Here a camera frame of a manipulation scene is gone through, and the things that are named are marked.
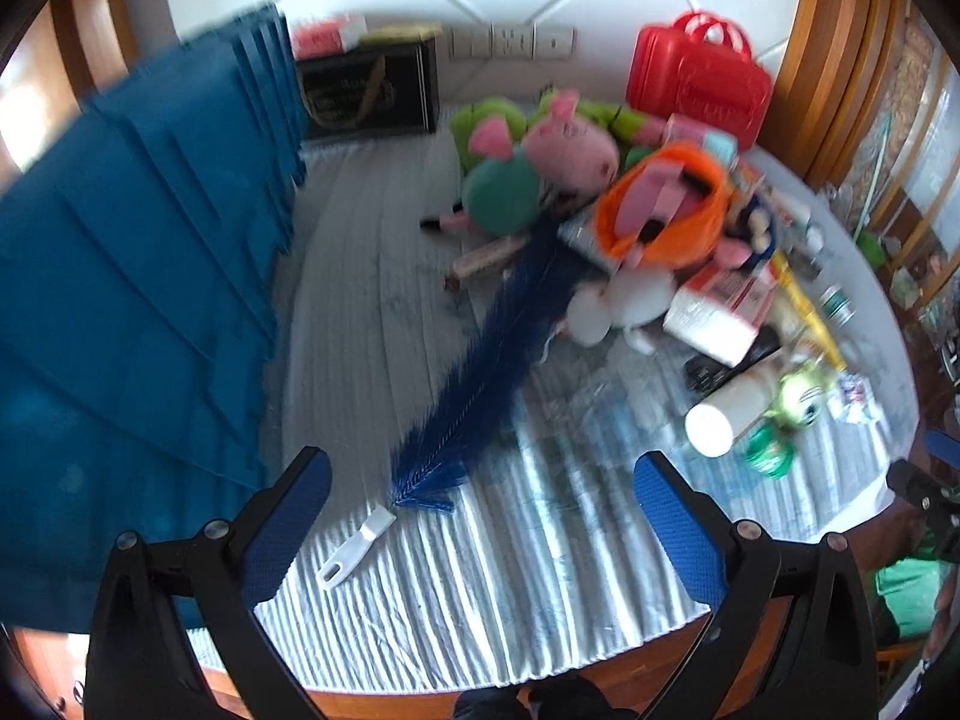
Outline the blue plastic storage crate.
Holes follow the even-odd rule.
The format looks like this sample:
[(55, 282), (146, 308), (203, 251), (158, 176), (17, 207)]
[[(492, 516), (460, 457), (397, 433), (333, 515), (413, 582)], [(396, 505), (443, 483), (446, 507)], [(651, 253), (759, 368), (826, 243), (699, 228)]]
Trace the blue plastic storage crate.
[(94, 94), (2, 200), (2, 619), (83, 632), (114, 539), (263, 488), (275, 263), (306, 130), (262, 7)]

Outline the pink white tissue pack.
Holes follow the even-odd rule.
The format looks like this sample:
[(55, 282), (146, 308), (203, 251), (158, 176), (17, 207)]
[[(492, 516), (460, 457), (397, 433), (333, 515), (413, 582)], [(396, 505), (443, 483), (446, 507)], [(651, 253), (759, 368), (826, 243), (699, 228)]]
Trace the pink white tissue pack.
[(671, 337), (727, 367), (736, 367), (760, 333), (775, 299), (764, 263), (754, 271), (708, 263), (677, 289), (662, 327)]

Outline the pink pig plush green dress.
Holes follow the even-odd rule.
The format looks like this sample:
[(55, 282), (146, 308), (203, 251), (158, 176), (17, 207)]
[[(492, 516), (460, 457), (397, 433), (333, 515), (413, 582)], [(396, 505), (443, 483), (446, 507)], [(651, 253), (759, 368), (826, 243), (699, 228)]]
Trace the pink pig plush green dress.
[(620, 153), (607, 130), (576, 114), (579, 94), (562, 89), (550, 112), (519, 143), (508, 140), (503, 121), (486, 121), (469, 148), (483, 161), (467, 174), (459, 205), (427, 216), (427, 232), (477, 229), (490, 238), (527, 231), (556, 200), (592, 200), (619, 174)]

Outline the orange pig plush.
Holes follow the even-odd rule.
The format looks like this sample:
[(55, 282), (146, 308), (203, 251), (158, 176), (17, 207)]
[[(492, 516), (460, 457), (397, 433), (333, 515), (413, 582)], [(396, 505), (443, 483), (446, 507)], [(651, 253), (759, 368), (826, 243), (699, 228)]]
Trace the orange pig plush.
[(693, 143), (672, 142), (602, 195), (592, 231), (617, 265), (683, 270), (716, 254), (731, 199), (726, 166)]

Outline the blue feather duster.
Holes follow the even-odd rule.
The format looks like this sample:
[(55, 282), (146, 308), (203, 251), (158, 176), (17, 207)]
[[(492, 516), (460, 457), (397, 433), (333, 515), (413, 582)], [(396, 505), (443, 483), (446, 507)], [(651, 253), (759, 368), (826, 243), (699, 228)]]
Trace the blue feather duster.
[(342, 585), (398, 509), (454, 511), (452, 495), (469, 479), (509, 418), (517, 390), (540, 359), (565, 313), (587, 262), (560, 236), (556, 221), (540, 221), (483, 317), (478, 335), (452, 366), (433, 408), (392, 450), (391, 487), (384, 505), (327, 557), (320, 586)]

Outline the pink tissue pack on box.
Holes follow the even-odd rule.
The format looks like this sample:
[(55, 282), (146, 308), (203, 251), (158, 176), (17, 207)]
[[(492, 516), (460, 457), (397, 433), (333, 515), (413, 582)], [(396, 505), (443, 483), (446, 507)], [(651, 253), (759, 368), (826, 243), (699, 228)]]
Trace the pink tissue pack on box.
[(348, 13), (296, 23), (290, 29), (290, 39), (296, 60), (322, 59), (356, 49), (366, 32), (366, 18)]

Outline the black gift box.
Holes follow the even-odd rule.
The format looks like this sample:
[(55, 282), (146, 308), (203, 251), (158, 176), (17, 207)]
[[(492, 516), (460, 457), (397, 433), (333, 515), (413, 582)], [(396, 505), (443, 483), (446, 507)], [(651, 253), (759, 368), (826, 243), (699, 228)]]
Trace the black gift box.
[(436, 39), (359, 47), (296, 62), (306, 143), (434, 133), (439, 117)]

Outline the white rabbit plush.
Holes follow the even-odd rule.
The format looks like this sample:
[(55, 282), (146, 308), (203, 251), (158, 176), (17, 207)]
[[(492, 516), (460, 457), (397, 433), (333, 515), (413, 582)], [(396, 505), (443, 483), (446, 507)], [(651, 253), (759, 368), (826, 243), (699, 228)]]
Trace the white rabbit plush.
[(624, 268), (605, 283), (579, 284), (566, 308), (566, 333), (590, 348), (620, 332), (628, 348), (649, 356), (654, 341), (646, 327), (669, 310), (675, 291), (674, 273), (654, 266)]

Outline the green frog plush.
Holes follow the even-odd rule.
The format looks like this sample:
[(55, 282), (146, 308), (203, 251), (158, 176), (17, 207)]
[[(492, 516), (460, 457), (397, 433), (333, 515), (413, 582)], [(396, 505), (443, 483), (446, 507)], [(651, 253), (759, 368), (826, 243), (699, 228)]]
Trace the green frog plush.
[[(469, 174), (483, 161), (482, 154), (472, 153), (469, 148), (470, 138), (478, 127), (486, 121), (503, 121), (509, 143), (516, 145), (540, 119), (547, 117), (556, 94), (558, 89), (555, 88), (544, 91), (532, 112), (526, 112), (514, 101), (503, 96), (491, 96), (457, 109), (449, 121), (449, 132), (454, 140), (462, 172)], [(633, 146), (658, 146), (664, 138), (667, 125), (664, 119), (631, 109), (626, 104), (599, 103), (586, 98), (578, 99), (576, 114), (602, 130), (607, 130), (619, 145), (622, 154)]]

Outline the white cylindrical bottle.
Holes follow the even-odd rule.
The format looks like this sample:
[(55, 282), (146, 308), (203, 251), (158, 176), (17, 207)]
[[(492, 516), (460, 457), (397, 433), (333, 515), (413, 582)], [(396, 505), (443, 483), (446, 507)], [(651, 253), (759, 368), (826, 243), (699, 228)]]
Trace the white cylindrical bottle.
[(727, 454), (770, 408), (780, 377), (781, 364), (765, 359), (686, 411), (683, 427), (693, 449), (708, 458)]

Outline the wall socket strip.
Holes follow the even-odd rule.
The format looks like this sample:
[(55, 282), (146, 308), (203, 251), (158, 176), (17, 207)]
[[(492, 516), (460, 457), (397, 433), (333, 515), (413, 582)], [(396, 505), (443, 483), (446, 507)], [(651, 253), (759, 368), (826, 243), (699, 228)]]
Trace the wall socket strip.
[(482, 25), (448, 29), (452, 60), (568, 60), (576, 44), (573, 26)]

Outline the red toy suitcase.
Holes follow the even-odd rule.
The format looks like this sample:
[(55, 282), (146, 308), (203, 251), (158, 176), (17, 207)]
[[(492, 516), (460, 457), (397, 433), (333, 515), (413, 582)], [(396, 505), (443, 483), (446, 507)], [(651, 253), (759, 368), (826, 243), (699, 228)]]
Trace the red toy suitcase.
[(775, 80), (754, 57), (745, 31), (709, 11), (638, 32), (626, 102), (661, 119), (680, 114), (752, 148), (765, 121)]

